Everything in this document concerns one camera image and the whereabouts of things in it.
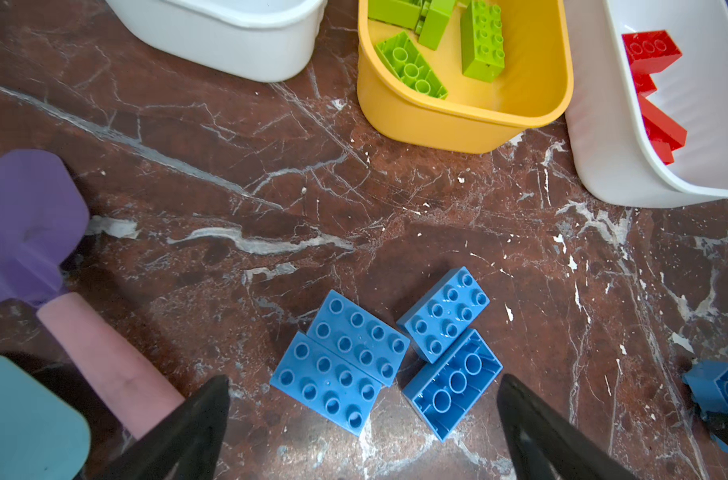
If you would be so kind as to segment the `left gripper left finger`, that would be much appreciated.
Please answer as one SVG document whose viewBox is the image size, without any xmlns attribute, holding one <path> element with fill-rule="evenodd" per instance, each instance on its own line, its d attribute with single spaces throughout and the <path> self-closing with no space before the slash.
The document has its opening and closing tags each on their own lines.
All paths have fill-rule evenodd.
<svg viewBox="0 0 728 480">
<path fill-rule="evenodd" d="M 227 428 L 229 378 L 218 375 L 137 441 L 101 479 L 212 479 Z"/>
</svg>

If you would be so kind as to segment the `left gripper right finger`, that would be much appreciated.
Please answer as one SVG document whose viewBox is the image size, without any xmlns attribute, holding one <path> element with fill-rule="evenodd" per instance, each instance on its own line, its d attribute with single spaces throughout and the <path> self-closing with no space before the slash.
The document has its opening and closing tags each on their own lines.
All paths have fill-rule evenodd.
<svg viewBox="0 0 728 480">
<path fill-rule="evenodd" d="M 633 479 L 512 374 L 502 376 L 497 407 L 518 479 Z"/>
</svg>

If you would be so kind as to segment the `blue lego brick studs down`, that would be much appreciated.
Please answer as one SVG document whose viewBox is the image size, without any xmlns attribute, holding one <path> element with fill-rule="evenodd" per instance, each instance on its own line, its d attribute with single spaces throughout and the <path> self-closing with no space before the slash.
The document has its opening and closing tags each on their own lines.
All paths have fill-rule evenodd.
<svg viewBox="0 0 728 480">
<path fill-rule="evenodd" d="M 445 441 L 502 370 L 478 331 L 469 328 L 435 363 L 424 365 L 403 393 L 436 437 Z"/>
</svg>

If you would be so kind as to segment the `blue lego brick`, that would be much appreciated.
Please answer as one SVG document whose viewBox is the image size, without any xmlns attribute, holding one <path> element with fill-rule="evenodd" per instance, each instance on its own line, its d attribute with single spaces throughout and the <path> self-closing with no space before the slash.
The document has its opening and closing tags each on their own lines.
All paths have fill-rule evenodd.
<svg viewBox="0 0 728 480">
<path fill-rule="evenodd" d="M 704 360 L 682 375 L 710 437 L 728 453 L 728 363 Z"/>
<path fill-rule="evenodd" d="M 466 267 L 450 270 L 397 322 L 418 356 L 435 363 L 489 305 Z"/>
</svg>

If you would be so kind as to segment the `large blue lego plate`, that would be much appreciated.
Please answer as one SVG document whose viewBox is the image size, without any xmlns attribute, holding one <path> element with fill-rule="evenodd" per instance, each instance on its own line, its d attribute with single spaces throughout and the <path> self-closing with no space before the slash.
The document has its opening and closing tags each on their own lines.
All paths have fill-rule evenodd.
<svg viewBox="0 0 728 480">
<path fill-rule="evenodd" d="M 270 385 L 358 436 L 410 340 L 332 290 L 307 332 L 298 332 Z"/>
</svg>

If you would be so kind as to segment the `green lego brick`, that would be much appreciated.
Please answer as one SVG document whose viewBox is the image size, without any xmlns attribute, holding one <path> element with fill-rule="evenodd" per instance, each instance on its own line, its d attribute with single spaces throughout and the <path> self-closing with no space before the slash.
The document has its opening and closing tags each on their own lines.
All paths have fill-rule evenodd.
<svg viewBox="0 0 728 480">
<path fill-rule="evenodd" d="M 379 42 L 375 49 L 387 70 L 407 87 L 431 98 L 447 98 L 447 88 L 406 31 Z"/>
<path fill-rule="evenodd" d="M 456 0 L 425 0 L 415 33 L 418 42 L 431 50 L 437 50 L 454 13 Z"/>
<path fill-rule="evenodd" d="M 488 1 L 470 1 L 461 16 L 462 73 L 493 82 L 505 69 L 502 9 Z"/>
</svg>

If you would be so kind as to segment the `large red lego brick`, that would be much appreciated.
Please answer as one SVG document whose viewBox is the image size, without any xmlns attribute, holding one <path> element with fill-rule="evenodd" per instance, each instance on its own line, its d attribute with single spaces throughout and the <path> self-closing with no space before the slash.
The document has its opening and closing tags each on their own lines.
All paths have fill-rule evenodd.
<svg viewBox="0 0 728 480">
<path fill-rule="evenodd" d="M 627 33 L 622 39 L 633 73 L 660 73 L 682 57 L 666 30 Z"/>
</svg>

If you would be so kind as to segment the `green lego brick top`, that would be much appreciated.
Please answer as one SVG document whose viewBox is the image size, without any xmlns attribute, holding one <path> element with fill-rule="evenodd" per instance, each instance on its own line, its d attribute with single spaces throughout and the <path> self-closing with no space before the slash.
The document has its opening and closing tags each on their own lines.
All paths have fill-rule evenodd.
<svg viewBox="0 0 728 480">
<path fill-rule="evenodd" d="M 456 0 L 425 0 L 415 33 L 418 42 L 431 50 L 437 50 L 454 13 Z"/>
</svg>

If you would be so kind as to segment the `green lego square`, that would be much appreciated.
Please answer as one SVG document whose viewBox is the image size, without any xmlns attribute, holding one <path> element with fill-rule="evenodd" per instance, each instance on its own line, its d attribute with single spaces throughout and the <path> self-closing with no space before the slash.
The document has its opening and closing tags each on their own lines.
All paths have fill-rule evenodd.
<svg viewBox="0 0 728 480">
<path fill-rule="evenodd" d="M 369 0 L 368 18 L 413 30 L 420 19 L 423 0 Z"/>
</svg>

